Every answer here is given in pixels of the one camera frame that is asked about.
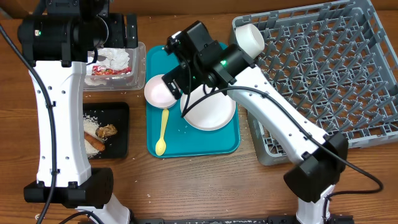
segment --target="wooden table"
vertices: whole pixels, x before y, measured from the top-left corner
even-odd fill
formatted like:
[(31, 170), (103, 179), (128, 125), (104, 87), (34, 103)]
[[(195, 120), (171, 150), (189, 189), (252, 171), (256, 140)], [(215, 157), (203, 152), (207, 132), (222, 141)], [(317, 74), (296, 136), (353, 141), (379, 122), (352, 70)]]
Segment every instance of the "wooden table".
[[(145, 16), (138, 18), (139, 40), (147, 50), (196, 20), (211, 36), (227, 43), (231, 21), (238, 14), (206, 16)], [(398, 47), (398, 11), (380, 11), (392, 44)], [(1, 21), (15, 43), (21, 21)], [(0, 222), (33, 223), (42, 204), (26, 203), (22, 189), (35, 180), (39, 161), (39, 132), (32, 82), (27, 69), (0, 38)], [(85, 102), (125, 101), (130, 106), (129, 155), (126, 159), (92, 161), (111, 167), (114, 193), (138, 218), (238, 218), (294, 214), (297, 198), (283, 181), (291, 164), (262, 166), (256, 159), (246, 120), (240, 108), (241, 145), (225, 156), (156, 159), (146, 148), (143, 91), (85, 93)], [(356, 223), (397, 223), (397, 144), (350, 150), (350, 162), (380, 178), (386, 188), (377, 195), (336, 197), (331, 211), (354, 215)], [(371, 189), (376, 184), (347, 168), (337, 190)], [(74, 213), (51, 205), (46, 223), (58, 223)]]

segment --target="white plate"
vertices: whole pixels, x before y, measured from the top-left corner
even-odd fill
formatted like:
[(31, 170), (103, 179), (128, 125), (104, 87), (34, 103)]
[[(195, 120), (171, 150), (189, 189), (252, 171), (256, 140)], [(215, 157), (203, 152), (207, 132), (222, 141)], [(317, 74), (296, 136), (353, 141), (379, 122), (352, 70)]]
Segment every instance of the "white plate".
[(163, 82), (162, 76), (156, 75), (147, 82), (144, 96), (150, 105), (160, 109), (167, 109), (172, 107), (177, 100), (174, 99), (173, 94)]
[[(206, 92), (209, 93), (211, 88), (206, 86)], [(189, 105), (199, 100), (205, 95), (203, 87), (199, 86), (191, 92)], [(187, 95), (181, 97), (180, 109), (181, 113), (184, 109)], [(185, 120), (194, 128), (203, 131), (214, 131), (226, 126), (235, 114), (236, 103), (229, 96), (217, 93), (203, 100), (185, 115)]]

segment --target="wood surface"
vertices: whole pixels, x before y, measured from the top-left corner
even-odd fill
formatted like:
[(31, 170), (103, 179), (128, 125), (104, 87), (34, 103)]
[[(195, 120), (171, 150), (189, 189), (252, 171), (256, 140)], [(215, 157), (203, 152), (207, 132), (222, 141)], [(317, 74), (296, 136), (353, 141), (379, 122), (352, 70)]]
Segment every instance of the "wood surface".
[[(291, 7), (309, 6), (331, 2), (333, 0), (114, 0), (110, 4), (111, 12), (136, 13), (138, 15), (181, 15), (181, 14), (221, 14), (266, 12)], [(18, 12), (14, 18), (21, 18), (20, 11), (33, 12), (39, 0), (0, 0), (1, 5), (12, 4)], [(396, 0), (372, 1), (377, 10), (398, 9)]]
[[(231, 21), (236, 16), (139, 17), (139, 40), (149, 50), (165, 44), (166, 38), (177, 30), (201, 20), (214, 39), (227, 43)], [(398, 11), (380, 11), (379, 17), (392, 45), (398, 47)], [(21, 21), (1, 23), (18, 43), (16, 31)], [(27, 69), (2, 38), (0, 69), (0, 223), (34, 223), (43, 204), (26, 203), (22, 193), (35, 180), (39, 163), (34, 89)], [(236, 152), (162, 160), (151, 156), (146, 148), (146, 103), (142, 90), (126, 94), (91, 92), (84, 96), (87, 96), (83, 98), (85, 103), (125, 101), (130, 106), (128, 157), (91, 161), (91, 164), (112, 168), (114, 194), (138, 218), (267, 217), (296, 212), (297, 198), (283, 181), (292, 164), (266, 167), (258, 163), (245, 109), (239, 109), (242, 141)], [(397, 146), (349, 150), (348, 160), (380, 178), (385, 190), (376, 195), (336, 197), (331, 203), (332, 213), (354, 215), (356, 223), (397, 223)], [(375, 187), (376, 184), (347, 168), (336, 189)], [(51, 205), (45, 223), (58, 223), (72, 213), (73, 210), (61, 205)]]

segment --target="spoon handle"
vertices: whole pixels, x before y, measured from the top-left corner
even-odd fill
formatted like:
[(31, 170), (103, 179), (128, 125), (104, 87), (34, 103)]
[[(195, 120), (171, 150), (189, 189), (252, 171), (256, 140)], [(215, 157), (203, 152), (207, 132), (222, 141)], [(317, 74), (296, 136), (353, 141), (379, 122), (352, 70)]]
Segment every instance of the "spoon handle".
[(169, 119), (169, 110), (164, 109), (162, 112), (162, 127), (160, 128), (160, 138), (164, 138), (167, 120)]

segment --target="green light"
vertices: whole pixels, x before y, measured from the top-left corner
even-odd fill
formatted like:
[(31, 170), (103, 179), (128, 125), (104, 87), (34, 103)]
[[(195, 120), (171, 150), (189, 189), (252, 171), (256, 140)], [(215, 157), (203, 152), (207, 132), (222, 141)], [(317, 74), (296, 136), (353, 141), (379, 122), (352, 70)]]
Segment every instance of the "green light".
[(226, 60), (222, 60), (222, 61), (220, 61), (220, 64), (223, 66), (223, 67), (225, 67), (225, 66), (227, 66), (227, 61)]

